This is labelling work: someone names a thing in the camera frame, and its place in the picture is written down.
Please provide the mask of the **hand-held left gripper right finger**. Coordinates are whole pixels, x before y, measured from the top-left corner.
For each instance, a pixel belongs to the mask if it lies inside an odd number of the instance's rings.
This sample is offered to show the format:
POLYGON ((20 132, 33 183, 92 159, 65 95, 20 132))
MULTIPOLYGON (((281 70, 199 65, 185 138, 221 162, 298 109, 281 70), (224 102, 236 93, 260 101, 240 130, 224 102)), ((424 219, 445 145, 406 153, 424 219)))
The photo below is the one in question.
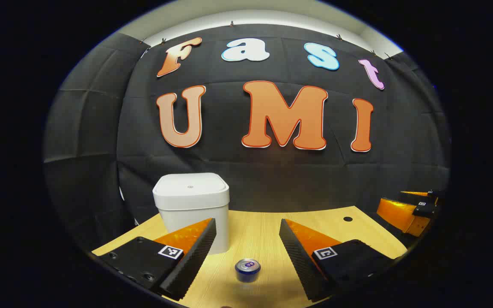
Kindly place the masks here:
POLYGON ((388 231, 356 232, 344 240, 290 219, 280 221, 279 236, 311 302, 367 285, 403 256, 403 244, 388 231))

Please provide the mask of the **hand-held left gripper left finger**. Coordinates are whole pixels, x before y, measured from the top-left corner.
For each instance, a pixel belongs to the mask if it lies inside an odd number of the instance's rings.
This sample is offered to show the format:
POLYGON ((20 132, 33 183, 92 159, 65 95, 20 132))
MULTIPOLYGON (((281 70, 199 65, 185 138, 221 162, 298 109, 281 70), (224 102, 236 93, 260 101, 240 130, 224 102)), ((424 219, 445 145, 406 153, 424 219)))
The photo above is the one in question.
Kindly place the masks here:
POLYGON ((141 287, 178 301, 199 273, 216 236, 216 220, 209 218, 155 240, 138 236, 99 259, 141 287))

